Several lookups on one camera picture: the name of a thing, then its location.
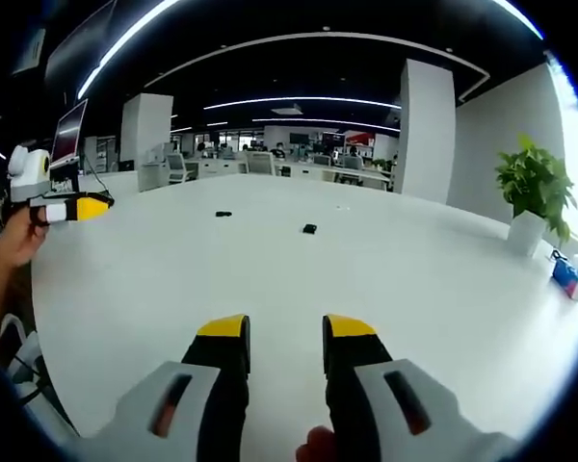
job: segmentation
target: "finger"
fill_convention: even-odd
[[[315,462],[315,459],[311,457],[310,449],[308,445],[301,445],[296,449],[296,461],[297,462]]]
[[[9,222],[15,223],[17,226],[25,226],[30,224],[30,208],[22,207],[17,210],[10,218]]]
[[[47,221],[47,208],[46,207],[39,207],[37,210],[37,217],[40,221]]]
[[[37,236],[35,234],[35,235],[32,235],[30,238],[30,244],[31,244],[32,248],[34,248],[34,249],[38,249],[42,245],[42,243],[44,243],[44,242],[45,242],[44,236]]]
[[[39,238],[45,238],[47,232],[49,231],[49,226],[35,226],[35,236]]]
[[[310,452],[317,461],[336,460],[336,439],[334,433],[324,426],[316,426],[308,432]]]

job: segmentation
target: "monitor screen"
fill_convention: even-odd
[[[77,142],[87,105],[88,100],[79,103],[58,122],[54,148],[51,151],[52,167],[59,167],[77,158]]]
[[[345,145],[345,135],[339,135],[336,133],[324,133],[323,144],[325,146],[344,146]]]
[[[183,170],[184,163],[182,162],[181,155],[171,155],[167,156],[167,163],[170,165],[171,170]]]
[[[306,133],[290,133],[289,134],[290,144],[309,144],[310,138]]]

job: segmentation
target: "white pot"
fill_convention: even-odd
[[[533,257],[546,231],[546,220],[524,211],[512,220],[508,233],[508,247],[523,257]]]

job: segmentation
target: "white pillar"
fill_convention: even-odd
[[[275,149],[276,144],[282,142],[285,148],[289,146],[289,128],[278,125],[266,125],[263,128],[263,144],[268,149]]]
[[[373,159],[390,160],[389,157],[389,140],[387,135],[381,133],[375,134],[375,146],[373,147]]]
[[[171,139],[173,96],[142,93],[124,104],[122,109],[119,159],[135,161],[161,142]]]
[[[180,142],[180,149],[182,152],[190,152],[193,154],[195,149],[197,149],[195,144],[195,135],[192,133],[185,133],[182,135],[182,141]]]
[[[445,204],[456,138],[452,72],[407,60],[401,77],[401,104],[395,191]]]

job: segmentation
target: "robotic arm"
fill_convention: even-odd
[[[11,202],[30,206],[30,220],[36,226],[58,221],[78,221],[103,215],[114,199],[96,192],[71,192],[45,195],[51,191],[49,153],[44,149],[29,152],[17,146],[9,161]],[[46,207],[47,221],[40,221],[39,207]]]

